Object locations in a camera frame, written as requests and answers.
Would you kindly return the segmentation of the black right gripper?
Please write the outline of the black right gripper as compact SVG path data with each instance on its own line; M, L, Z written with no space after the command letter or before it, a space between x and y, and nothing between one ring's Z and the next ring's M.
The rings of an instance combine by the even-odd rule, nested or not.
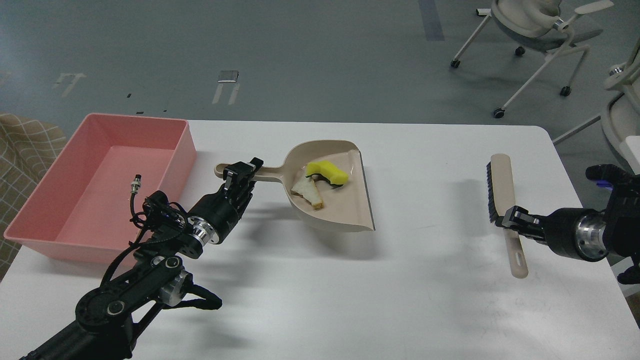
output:
M513 206L506 210L502 218L496 219L496 227L514 231L539 244L547 244L544 232L544 222L546 216L530 214L527 209L520 206Z

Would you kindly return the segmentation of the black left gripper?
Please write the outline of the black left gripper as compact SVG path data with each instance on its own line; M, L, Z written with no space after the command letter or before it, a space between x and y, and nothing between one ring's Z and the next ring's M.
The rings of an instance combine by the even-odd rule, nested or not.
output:
M242 218L252 196L254 181L260 181L263 160L236 162L224 167L222 190L206 194L189 211L192 237L204 246L221 244Z

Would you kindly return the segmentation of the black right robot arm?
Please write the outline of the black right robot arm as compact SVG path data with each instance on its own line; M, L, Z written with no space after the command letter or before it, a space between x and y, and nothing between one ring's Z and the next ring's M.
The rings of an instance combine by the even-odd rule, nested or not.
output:
M604 210L560 208L549 215L516 205L514 182L504 166L487 165L489 221L547 246L556 255L599 262L607 255L631 258L632 265L617 275L622 285L639 283L640 177L613 164L590 166L585 177L608 189Z

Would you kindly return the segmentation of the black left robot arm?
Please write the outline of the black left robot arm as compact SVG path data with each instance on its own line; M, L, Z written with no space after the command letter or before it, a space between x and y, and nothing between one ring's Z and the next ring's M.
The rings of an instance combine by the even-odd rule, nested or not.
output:
M164 310L219 310L222 299L194 283L183 257L199 258L206 244L221 244L246 211L263 160L224 167L223 183L185 210L155 191L135 211L141 185L131 184L131 223L135 241L110 263L100 285L75 306L75 319L35 350L26 360L125 360L138 338Z

